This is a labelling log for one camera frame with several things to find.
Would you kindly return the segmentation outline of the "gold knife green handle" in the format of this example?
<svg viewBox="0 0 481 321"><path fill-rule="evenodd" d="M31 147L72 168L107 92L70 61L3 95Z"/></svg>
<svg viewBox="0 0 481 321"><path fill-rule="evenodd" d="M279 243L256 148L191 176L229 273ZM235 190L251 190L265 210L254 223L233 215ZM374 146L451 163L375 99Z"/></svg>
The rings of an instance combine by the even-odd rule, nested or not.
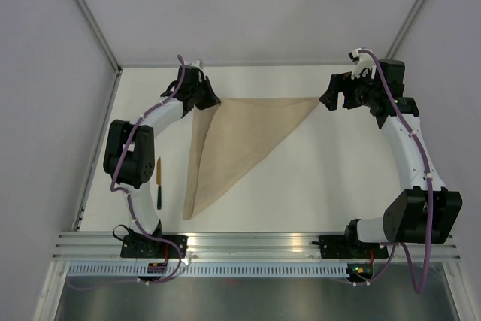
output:
<svg viewBox="0 0 481 321"><path fill-rule="evenodd" d="M156 197L156 209L162 209L162 161L158 157L156 161L156 185L157 185L157 197Z"/></svg>

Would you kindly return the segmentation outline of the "beige cloth napkin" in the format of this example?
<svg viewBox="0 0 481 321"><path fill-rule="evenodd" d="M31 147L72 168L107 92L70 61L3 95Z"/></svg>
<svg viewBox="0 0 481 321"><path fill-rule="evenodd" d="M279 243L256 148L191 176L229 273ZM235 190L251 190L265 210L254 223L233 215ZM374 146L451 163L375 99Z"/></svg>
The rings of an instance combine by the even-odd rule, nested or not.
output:
<svg viewBox="0 0 481 321"><path fill-rule="evenodd" d="M224 98L194 110L183 218L225 195L295 131L317 98Z"/></svg>

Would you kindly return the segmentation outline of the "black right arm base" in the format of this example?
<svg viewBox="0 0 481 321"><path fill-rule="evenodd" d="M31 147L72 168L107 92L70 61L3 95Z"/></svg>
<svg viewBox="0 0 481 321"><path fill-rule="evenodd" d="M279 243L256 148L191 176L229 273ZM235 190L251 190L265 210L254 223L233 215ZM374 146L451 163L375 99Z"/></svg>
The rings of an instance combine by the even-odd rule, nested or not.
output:
<svg viewBox="0 0 481 321"><path fill-rule="evenodd" d="M377 243L348 241L343 235L320 235L310 243L318 247L322 259L388 259L389 252Z"/></svg>

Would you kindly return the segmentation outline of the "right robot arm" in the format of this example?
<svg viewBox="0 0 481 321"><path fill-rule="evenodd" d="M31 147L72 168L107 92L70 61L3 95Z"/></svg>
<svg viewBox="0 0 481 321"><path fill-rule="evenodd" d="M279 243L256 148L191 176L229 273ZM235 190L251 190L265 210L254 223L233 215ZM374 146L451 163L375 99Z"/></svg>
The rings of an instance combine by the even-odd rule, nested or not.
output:
<svg viewBox="0 0 481 321"><path fill-rule="evenodd" d="M381 217L354 219L346 227L343 248L352 257L366 253L371 243L444 244L462 207L459 192L450 191L437 173L421 133L419 109L405 97L405 65L396 60L374 62L368 54L354 56L352 72L333 74L320 101L337 110L365 106L386 137L398 171L401 193Z"/></svg>

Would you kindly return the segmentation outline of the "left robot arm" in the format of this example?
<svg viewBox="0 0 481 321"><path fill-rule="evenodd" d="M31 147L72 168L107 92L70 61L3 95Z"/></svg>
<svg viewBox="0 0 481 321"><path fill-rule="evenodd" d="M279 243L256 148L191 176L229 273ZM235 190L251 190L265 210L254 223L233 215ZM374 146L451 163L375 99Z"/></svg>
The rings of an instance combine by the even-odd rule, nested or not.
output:
<svg viewBox="0 0 481 321"><path fill-rule="evenodd" d="M103 169L111 177L111 192L121 192L126 199L130 229L141 235L138 249L146 257L155 258L164 249L162 224L150 190L156 170L156 137L194 108L205 110L219 104L203 62L196 60L181 65L177 79L135 121L110 124Z"/></svg>

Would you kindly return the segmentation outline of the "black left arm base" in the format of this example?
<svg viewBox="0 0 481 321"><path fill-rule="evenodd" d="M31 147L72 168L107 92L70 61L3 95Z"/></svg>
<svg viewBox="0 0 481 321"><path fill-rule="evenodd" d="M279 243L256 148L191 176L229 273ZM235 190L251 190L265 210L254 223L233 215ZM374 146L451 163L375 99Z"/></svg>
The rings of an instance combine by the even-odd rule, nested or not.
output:
<svg viewBox="0 0 481 321"><path fill-rule="evenodd" d="M165 242L153 241L134 233L123 238L120 257L123 259L179 259L188 248L186 235L165 235Z"/></svg>

